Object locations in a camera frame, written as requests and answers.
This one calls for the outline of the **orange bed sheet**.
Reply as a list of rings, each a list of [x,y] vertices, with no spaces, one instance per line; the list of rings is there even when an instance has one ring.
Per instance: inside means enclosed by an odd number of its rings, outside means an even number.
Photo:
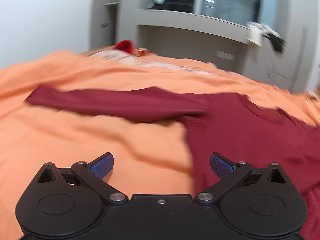
[[[62,90],[156,86],[174,93],[238,92],[259,106],[280,107],[307,124],[319,125],[318,97],[291,94],[210,62],[148,54],[132,65],[57,51],[8,66],[1,70],[1,239],[22,236],[15,207],[46,162],[69,167],[111,152],[115,165],[108,182],[128,196],[193,191],[191,153],[182,124],[170,120],[134,124],[27,104],[27,96],[41,84]]]

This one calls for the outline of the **black cloth on desk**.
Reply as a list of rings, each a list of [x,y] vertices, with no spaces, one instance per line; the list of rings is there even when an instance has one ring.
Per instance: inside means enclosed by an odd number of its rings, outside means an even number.
[[[286,42],[281,38],[281,36],[276,31],[274,31],[270,28],[266,28],[263,32],[263,37],[270,40],[274,51],[276,51],[278,53],[283,52],[283,48],[284,48]]]

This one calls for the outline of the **grey built-in desk cabinet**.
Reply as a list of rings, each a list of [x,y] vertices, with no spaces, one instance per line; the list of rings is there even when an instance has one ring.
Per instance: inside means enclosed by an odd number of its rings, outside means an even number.
[[[211,62],[292,93],[318,79],[319,0],[92,0],[92,48],[131,40],[161,56]],[[248,43],[247,22],[268,25],[286,42]]]

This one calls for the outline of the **floral patterned pillow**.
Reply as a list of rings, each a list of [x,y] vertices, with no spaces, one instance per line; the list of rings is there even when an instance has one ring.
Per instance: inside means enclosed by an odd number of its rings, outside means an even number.
[[[116,49],[103,49],[99,51],[94,51],[86,55],[86,57],[96,57],[103,60],[119,61],[125,64],[139,64],[141,63],[141,58],[149,54],[149,51],[145,48],[134,49],[133,54],[127,53],[122,50]]]

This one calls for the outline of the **small bright red cloth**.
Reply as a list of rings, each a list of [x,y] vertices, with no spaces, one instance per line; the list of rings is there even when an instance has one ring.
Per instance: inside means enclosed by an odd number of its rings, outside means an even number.
[[[122,40],[114,46],[115,50],[124,51],[128,54],[133,54],[134,45],[130,40]]]

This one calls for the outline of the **dark red long-sleeve garment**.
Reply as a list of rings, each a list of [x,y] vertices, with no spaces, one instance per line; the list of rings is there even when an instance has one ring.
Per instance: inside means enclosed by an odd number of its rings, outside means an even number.
[[[319,239],[319,128],[280,108],[260,107],[238,93],[175,94],[157,87],[122,92],[62,92],[40,86],[27,97],[27,102],[135,122],[181,122],[186,127],[186,141],[193,156],[196,192],[217,182],[209,166],[214,152],[258,167],[276,161],[308,206],[302,236]]]

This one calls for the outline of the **white cloth on desk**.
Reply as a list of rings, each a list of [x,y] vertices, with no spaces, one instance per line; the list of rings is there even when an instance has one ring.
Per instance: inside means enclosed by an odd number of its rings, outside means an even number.
[[[263,35],[269,32],[268,25],[257,22],[247,22],[247,27],[248,43],[255,47],[261,47]]]

